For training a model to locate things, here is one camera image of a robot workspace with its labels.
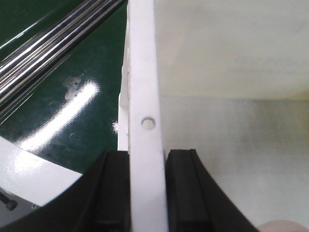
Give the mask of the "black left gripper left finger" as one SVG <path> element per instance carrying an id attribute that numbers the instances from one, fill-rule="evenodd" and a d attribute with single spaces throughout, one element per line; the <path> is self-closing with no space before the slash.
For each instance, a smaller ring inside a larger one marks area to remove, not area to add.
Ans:
<path id="1" fill-rule="evenodd" d="M 128 232 L 129 154 L 105 151 L 68 189 L 2 232 Z"/>

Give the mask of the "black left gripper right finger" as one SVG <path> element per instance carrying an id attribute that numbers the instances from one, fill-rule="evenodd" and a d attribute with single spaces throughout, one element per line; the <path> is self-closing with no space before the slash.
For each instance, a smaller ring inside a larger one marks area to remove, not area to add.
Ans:
<path id="1" fill-rule="evenodd" d="M 168 154 L 166 191 L 171 232 L 256 232 L 209 174 L 196 150 Z"/>

